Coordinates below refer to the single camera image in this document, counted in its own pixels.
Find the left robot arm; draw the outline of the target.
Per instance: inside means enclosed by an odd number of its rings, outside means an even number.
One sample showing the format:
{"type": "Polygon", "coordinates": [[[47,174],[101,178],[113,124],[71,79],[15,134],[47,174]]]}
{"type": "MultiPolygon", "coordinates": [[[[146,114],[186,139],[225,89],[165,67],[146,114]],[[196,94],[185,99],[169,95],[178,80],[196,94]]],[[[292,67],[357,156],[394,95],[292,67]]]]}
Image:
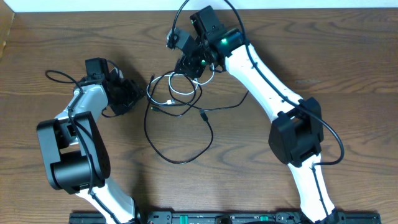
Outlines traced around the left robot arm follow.
{"type": "Polygon", "coordinates": [[[86,76],[73,84],[73,98],[54,119],[37,125],[45,173],[50,186],[92,204],[105,223],[145,223],[135,200],[111,177],[111,164],[97,120],[107,108],[126,114],[144,96],[120,68],[105,58],[86,60],[86,76]]]}

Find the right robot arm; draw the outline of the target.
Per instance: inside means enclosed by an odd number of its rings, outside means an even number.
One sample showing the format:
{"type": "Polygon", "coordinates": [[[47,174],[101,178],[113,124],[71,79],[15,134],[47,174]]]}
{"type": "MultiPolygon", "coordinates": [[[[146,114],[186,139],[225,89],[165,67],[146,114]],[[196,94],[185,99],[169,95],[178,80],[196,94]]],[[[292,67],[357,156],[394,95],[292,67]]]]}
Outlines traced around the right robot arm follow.
{"type": "Polygon", "coordinates": [[[244,27],[227,29],[211,6],[192,14],[197,33],[172,26],[167,47],[182,51],[175,70],[198,78],[207,66],[221,66],[239,80],[266,112],[270,122],[269,147],[287,165],[300,197],[300,208],[308,222],[338,223],[339,214],[328,196],[321,167],[321,142],[327,127],[321,107],[285,86],[259,58],[244,27]]]}

